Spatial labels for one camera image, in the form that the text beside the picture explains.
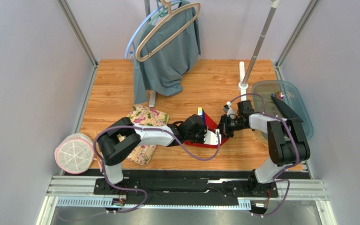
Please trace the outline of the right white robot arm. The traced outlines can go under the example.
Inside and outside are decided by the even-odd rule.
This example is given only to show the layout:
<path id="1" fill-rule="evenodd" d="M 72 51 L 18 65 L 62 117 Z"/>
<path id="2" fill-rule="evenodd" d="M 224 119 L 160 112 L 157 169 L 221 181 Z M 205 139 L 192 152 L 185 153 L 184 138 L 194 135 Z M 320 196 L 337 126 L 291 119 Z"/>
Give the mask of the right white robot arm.
<path id="1" fill-rule="evenodd" d="M 272 183 L 286 169 L 310 158 L 310 147 L 298 118 L 283 119 L 256 112 L 249 100 L 237 103 L 235 115 L 222 115 L 218 129 L 223 138 L 235 131 L 259 130 L 267 135 L 269 158 L 253 171 L 251 180 L 259 184 Z"/>

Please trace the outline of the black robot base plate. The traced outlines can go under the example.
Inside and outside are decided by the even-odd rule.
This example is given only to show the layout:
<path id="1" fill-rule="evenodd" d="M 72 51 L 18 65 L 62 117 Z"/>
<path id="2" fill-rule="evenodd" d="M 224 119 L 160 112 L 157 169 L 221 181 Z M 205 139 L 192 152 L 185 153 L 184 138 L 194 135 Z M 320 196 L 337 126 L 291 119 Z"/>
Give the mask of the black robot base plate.
<path id="1" fill-rule="evenodd" d="M 124 179 L 110 186 L 104 178 L 95 182 L 95 195 L 120 195 L 125 203 L 149 205 L 234 206 L 239 197 L 266 201 L 279 196 L 275 183 L 258 184 L 251 171 L 124 170 Z"/>

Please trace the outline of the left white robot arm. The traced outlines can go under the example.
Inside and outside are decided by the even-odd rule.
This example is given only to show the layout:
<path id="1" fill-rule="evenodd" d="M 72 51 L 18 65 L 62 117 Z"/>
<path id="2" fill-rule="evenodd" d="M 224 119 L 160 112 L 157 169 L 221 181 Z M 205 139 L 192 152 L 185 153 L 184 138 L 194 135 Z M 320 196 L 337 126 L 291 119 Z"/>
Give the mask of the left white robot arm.
<path id="1" fill-rule="evenodd" d="M 94 140 L 95 150 L 103 163 L 103 174 L 111 184 L 122 182 L 122 162 L 138 146 L 182 146 L 184 142 L 217 145 L 217 136 L 204 124 L 201 117 L 192 115 L 185 121 L 177 121 L 160 127 L 133 123 L 123 117 Z"/>

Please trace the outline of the red paper napkin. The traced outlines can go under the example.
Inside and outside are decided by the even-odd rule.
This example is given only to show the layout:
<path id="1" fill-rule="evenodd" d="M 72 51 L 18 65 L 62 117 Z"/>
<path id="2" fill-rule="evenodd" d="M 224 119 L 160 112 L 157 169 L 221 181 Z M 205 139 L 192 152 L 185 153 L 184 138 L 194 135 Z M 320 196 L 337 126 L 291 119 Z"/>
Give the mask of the red paper napkin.
<path id="1" fill-rule="evenodd" d="M 206 126 L 207 129 L 209 131 L 214 132 L 214 129 L 218 128 L 218 124 L 205 112 L 205 118 L 206 118 Z M 195 146 L 195 147 L 200 147 L 200 148 L 216 148 L 217 145 L 210 145 L 210 144 L 205 144 L 202 142 L 192 142 L 192 141 L 185 141 L 184 142 L 185 145 L 189 145 L 189 146 Z"/>

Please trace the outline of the iridescent rainbow fork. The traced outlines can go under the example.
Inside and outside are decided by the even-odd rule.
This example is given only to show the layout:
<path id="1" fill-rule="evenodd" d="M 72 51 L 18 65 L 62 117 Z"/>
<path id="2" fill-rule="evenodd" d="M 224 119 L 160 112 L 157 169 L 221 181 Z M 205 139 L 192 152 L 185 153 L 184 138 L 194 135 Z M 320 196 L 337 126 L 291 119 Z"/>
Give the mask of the iridescent rainbow fork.
<path id="1" fill-rule="evenodd" d="M 197 115 L 200 116 L 200 117 L 202 117 L 203 114 L 204 114 L 203 108 L 202 108 L 202 107 L 198 107 L 198 109 L 197 109 Z"/>

